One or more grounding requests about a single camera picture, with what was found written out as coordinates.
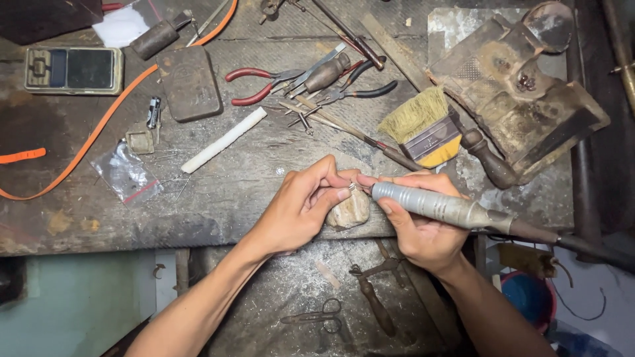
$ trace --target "brush bristles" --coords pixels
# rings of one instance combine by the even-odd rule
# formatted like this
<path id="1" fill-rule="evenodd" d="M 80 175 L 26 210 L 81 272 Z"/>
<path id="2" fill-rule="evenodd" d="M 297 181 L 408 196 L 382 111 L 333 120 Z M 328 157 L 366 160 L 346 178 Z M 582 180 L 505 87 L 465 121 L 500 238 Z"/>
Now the brush bristles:
<path id="1" fill-rule="evenodd" d="M 434 86 L 388 114 L 377 130 L 390 135 L 398 144 L 403 144 L 446 115 L 448 102 L 443 88 Z"/>

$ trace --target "yellow brush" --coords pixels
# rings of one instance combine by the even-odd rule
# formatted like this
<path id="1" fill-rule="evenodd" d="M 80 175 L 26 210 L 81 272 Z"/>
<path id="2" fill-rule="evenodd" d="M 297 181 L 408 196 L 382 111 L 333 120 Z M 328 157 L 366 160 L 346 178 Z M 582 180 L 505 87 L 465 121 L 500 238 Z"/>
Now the yellow brush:
<path id="1" fill-rule="evenodd" d="M 437 86 L 401 104 L 377 130 L 390 135 L 404 155 L 425 168 L 455 157 L 461 141 L 461 134 L 448 115 L 443 89 Z"/>

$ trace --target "digital scale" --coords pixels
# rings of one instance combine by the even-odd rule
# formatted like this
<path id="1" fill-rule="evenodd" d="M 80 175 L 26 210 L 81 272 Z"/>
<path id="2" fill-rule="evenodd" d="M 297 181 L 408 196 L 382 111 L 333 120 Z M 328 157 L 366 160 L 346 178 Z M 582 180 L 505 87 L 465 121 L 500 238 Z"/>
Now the digital scale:
<path id="1" fill-rule="evenodd" d="M 31 93 L 118 95 L 123 90 L 123 53 L 118 48 L 28 48 L 24 88 Z"/>

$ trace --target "forearm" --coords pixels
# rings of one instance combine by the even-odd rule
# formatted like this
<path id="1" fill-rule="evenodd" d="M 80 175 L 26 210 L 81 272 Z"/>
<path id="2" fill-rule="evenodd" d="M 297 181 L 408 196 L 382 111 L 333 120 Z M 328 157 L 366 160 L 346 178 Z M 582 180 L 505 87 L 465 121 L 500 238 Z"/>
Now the forearm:
<path id="1" fill-rule="evenodd" d="M 269 258 L 245 236 L 218 265 L 141 331 L 126 357 L 194 357 L 244 284 Z"/>
<path id="2" fill-rule="evenodd" d="M 481 356 L 555 356 L 547 341 L 491 283 L 460 256 L 439 277 Z"/>

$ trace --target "hand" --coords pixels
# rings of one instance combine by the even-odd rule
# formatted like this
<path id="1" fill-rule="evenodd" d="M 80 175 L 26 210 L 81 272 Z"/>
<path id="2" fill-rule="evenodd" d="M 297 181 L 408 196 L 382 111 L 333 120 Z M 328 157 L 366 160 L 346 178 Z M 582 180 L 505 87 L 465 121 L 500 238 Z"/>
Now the hand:
<path id="1" fill-rule="evenodd" d="M 291 252 L 308 243 L 324 224 L 326 214 L 351 196 L 351 177 L 358 169 L 337 171 L 327 155 L 306 170 L 286 174 L 282 186 L 250 232 L 243 238 L 266 254 Z"/>
<path id="2" fill-rule="evenodd" d="M 427 170 L 412 172 L 404 177 L 380 176 L 379 179 L 359 174 L 353 177 L 353 181 L 366 187 L 388 181 L 462 197 L 447 175 L 432 174 Z M 408 260 L 441 278 L 461 259 L 461 247 L 468 231 L 410 213 L 388 197 L 380 198 L 377 203 L 395 227 L 399 249 Z"/>

